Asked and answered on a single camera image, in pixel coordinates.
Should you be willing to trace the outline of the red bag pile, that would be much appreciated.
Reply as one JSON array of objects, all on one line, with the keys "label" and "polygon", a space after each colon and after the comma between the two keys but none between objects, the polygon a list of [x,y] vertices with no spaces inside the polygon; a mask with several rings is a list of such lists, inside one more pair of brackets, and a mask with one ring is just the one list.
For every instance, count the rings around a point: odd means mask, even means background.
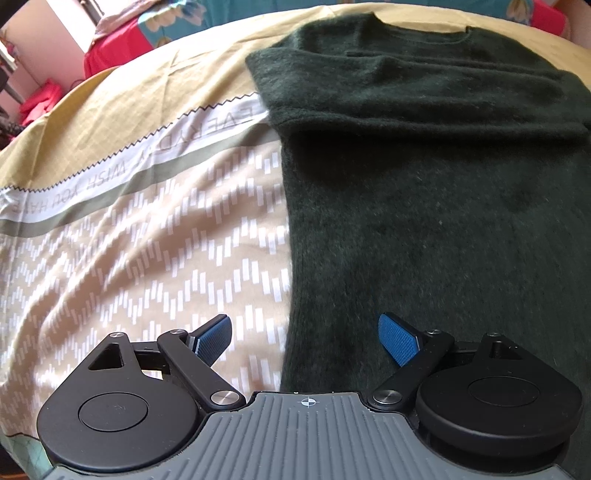
[{"label": "red bag pile", "polygon": [[62,97],[62,87],[54,80],[48,79],[20,105],[20,124],[22,126],[30,125],[38,118],[50,112],[59,103]]}]

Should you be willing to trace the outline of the blue floral bed sheet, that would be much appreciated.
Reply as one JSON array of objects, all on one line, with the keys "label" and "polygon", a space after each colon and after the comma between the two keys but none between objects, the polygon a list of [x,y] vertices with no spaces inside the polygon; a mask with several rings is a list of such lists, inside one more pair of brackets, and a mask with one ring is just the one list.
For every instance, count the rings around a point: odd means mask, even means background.
[{"label": "blue floral bed sheet", "polygon": [[[448,8],[529,25],[533,1],[402,0],[403,4]],[[208,28],[249,17],[324,6],[308,0],[160,1],[138,19],[138,28],[154,47]]]}]

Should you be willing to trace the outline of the beige patterned bed cover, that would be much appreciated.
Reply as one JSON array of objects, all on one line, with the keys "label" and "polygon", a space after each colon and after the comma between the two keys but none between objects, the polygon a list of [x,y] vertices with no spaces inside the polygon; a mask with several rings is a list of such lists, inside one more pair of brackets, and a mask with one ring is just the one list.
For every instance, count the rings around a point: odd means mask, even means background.
[{"label": "beige patterned bed cover", "polygon": [[153,341],[228,314],[216,371],[245,394],[280,387],[290,228],[280,142],[245,57],[366,12],[413,30],[491,30],[590,77],[587,48],[531,27],[358,3],[214,27],[77,86],[1,154],[1,444],[23,474],[50,468],[43,403],[113,331]]}]

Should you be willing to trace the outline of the pink grey blanket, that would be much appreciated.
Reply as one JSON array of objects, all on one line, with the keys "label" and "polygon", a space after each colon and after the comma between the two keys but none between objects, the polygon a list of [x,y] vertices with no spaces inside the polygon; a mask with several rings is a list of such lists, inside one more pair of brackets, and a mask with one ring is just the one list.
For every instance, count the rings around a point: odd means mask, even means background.
[{"label": "pink grey blanket", "polygon": [[126,22],[138,17],[141,13],[149,10],[159,0],[134,0],[128,5],[119,6],[111,13],[106,13],[97,23],[94,38],[99,39],[109,35]]}]

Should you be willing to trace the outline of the red bedding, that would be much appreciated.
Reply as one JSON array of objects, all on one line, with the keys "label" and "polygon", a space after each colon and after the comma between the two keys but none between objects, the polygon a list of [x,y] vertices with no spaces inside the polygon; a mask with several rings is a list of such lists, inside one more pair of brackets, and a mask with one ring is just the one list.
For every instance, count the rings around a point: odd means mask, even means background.
[{"label": "red bedding", "polygon": [[124,65],[153,49],[141,32],[137,19],[134,18],[92,42],[83,60],[85,78]]}]

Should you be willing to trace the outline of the dark green knit sweater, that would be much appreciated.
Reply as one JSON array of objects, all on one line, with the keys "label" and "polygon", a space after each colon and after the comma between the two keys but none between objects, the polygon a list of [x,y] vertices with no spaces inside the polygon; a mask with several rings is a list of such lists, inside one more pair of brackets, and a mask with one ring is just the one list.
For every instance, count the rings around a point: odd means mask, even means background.
[{"label": "dark green knit sweater", "polygon": [[302,26],[245,60],[281,142],[290,323],[280,388],[394,372],[391,312],[496,331],[590,389],[590,92],[521,43],[373,14]]}]

